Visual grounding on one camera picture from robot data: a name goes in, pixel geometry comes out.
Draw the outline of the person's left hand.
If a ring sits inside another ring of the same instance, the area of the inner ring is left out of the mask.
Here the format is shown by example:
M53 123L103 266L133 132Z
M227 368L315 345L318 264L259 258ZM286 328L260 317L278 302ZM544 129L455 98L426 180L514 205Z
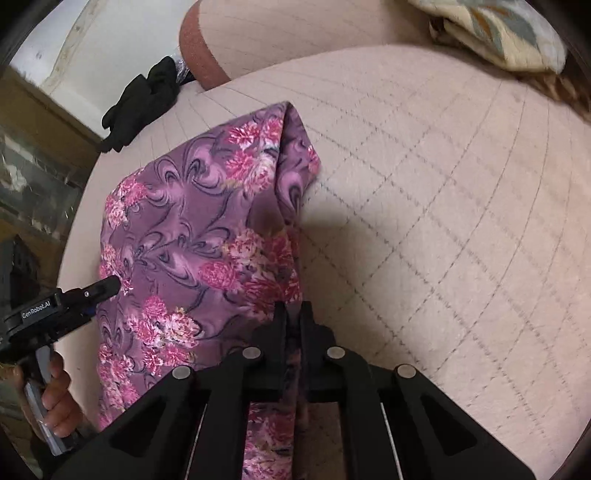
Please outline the person's left hand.
M47 384L42 395L42 404L47 410L43 424L57 437L64 438L76 430L84 420L80 405L69 392L71 378L64 370L62 356L53 352L49 362L51 381ZM1 380L16 391L19 406L24 417L31 425L35 435L43 440L39 423L35 419L24 393L24 377L22 369L16 365L1 365Z

